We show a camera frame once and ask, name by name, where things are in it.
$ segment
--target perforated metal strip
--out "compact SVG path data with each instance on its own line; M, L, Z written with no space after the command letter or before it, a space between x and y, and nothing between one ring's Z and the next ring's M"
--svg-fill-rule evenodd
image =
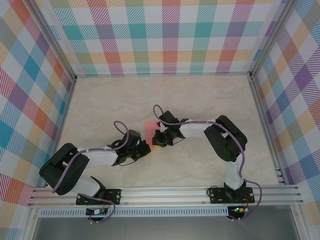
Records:
M226 206L206 207L118 207L113 218L227 216ZM85 208L42 208L40 218L86 218Z

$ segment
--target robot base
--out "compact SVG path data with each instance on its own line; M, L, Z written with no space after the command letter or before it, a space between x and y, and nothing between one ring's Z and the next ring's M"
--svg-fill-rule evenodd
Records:
M255 202L254 192L251 187L245 187L239 197L230 200L226 195L226 188L224 187L211 187L208 190L211 204L252 204Z
M109 200L113 202L115 205L119 205L120 198L121 198L121 189L104 189L103 197L100 196L99 198ZM76 205L103 205L103 202L92 200L78 194L76 196L75 204Z

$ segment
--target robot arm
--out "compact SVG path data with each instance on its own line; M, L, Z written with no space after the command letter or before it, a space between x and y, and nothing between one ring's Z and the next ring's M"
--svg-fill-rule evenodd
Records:
M75 192L90 197L104 199L106 188L94 177L82 176L86 168L98 166L116 166L124 163L127 158L137 161L139 158L150 153L150 147L141 135L134 130L129 130L129 138L124 147L115 151L87 151L80 154L70 165L65 177L56 190L58 195L64 195L68 192ZM106 146L105 150L116 149L125 143L127 133L123 139L117 140ZM63 145L40 169L39 175L54 188L61 178L67 164L72 157L84 150L77 148L71 143Z
M170 124L192 121L187 118L179 121L169 111L164 112L159 118L163 122ZM207 123L168 125L159 122L160 130L155 131L152 144L165 147L166 145L172 146L176 138L207 138L216 154L224 160L226 171L224 183L225 194L231 201L235 201L243 189L246 188L246 182L239 176L240 166L243 161L240 149L229 135L224 136L226 132L208 122L216 122L225 127L235 136L242 149L246 149L246 143L248 142L246 136L224 115L219 116L216 120L209 120Z

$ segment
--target marble surface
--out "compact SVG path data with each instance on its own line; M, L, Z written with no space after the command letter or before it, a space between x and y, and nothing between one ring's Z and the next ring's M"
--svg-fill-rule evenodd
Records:
M60 147L97 148L123 136L120 120L144 138L145 122L156 121L159 104L178 119L210 120L226 115L248 138L243 176L259 184L278 184L273 162L246 76L125 76L80 78L75 86ZM206 139L154 147L128 166L100 166L84 171L109 187L209 186L225 181L224 162Z

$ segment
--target purple cable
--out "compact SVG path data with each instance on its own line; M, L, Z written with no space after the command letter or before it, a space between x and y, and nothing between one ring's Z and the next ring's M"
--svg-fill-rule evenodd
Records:
M255 182L255 181L249 181L247 179L245 179L243 176L242 176L242 169L245 165L245 151L244 149L241 147L241 144L239 143L239 141L236 139L236 137L228 130L226 129L224 126L222 126L221 124L219 123L216 123L214 121L185 121L185 122L178 122L178 123L169 123L169 122L165 122L163 120L160 119L160 117L158 117L158 115L156 114L156 107L158 107L160 109L160 111L162 113L164 113L164 111L162 110L162 108L156 104L153 106L153 114L155 115L155 117L163 124L166 124L166 125L169 125L169 126L176 126L176 125L185 125L185 124L212 124L212 125L215 125L215 126L218 126L219 128L221 128L222 130L224 130L233 140L234 142L236 143L236 145L238 146L238 148L240 149L240 152L241 152L241 155L242 155L242 163L240 165L240 168L239 168L239 176L241 179L243 179L244 181L248 182L248 183L251 183L251 184L255 184L257 185L257 187L259 188L260 190L260 196L259 196L259 200L255 206L255 208L253 209L253 211L248 214L247 216L244 216L242 219L246 219L248 218L253 212L256 211L256 209L259 207L260 203L261 203L261 200L262 200L262 188L261 186Z
M71 164L74 162L74 160L82 153L86 153L86 152L92 152L92 151L104 151L104 152L110 152L110 151L116 151L116 150L119 150L121 149L122 147L124 147L128 140L129 140L129 130L128 130L128 127L121 121L114 121L114 126L116 127L116 129L121 132L122 134L125 134L123 133L116 125L116 123L119 123L121 124L122 126L124 126L125 128L125 131L127 133L126 135L126 138L125 138L125 141L124 143L121 145L121 146L117 146L116 148L112 148L112 149L104 149L104 148L90 148L90 149L86 149L86 150L82 150L82 151L79 151L77 152L70 160L70 162L68 163L68 165L65 167L58 183L55 185L54 189L52 190L52 193L54 194L56 192L56 190L59 188L61 182L63 181L63 179L65 178L66 174L67 174L67 171L69 170ZM112 214L115 213L115 210L116 210L116 205L112 202L112 201L109 201L109 200L105 200L105 199L100 199L100 198L95 198L95 197L92 197L92 196L88 196L88 195L85 195L85 194L81 194L82 196L88 198L88 199L92 199L92 200L96 200L96 201L101 201L101 202L105 202L105 203L108 203L108 204L112 204L113 205L113 211L108 215L106 216L104 219L102 219L101 221L97 221L96 223L102 223L104 221L106 221L107 219L109 219L111 217Z

